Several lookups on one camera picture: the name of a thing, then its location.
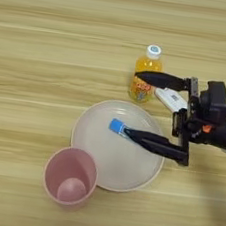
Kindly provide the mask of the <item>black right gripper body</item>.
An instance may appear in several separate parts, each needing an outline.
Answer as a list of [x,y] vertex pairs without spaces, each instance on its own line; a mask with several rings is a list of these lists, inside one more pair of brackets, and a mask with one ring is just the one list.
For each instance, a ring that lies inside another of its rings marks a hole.
[[226,151],[226,85],[209,81],[199,91],[196,78],[182,79],[177,91],[188,92],[188,106],[173,114],[172,134],[181,145],[188,142],[212,145]]

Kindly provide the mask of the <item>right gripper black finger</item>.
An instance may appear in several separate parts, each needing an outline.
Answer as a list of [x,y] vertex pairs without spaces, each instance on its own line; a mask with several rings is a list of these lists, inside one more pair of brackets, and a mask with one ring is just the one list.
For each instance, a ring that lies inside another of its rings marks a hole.
[[154,133],[139,131],[131,128],[124,130],[125,135],[130,140],[144,147],[149,152],[166,157],[167,159],[175,160],[176,163],[182,166],[189,165],[189,141],[181,139],[180,144],[172,144],[169,139]]
[[189,89],[189,82],[187,79],[181,79],[171,74],[166,74],[165,72],[141,71],[136,72],[135,76],[149,85],[155,86],[157,88],[170,88],[179,92]]

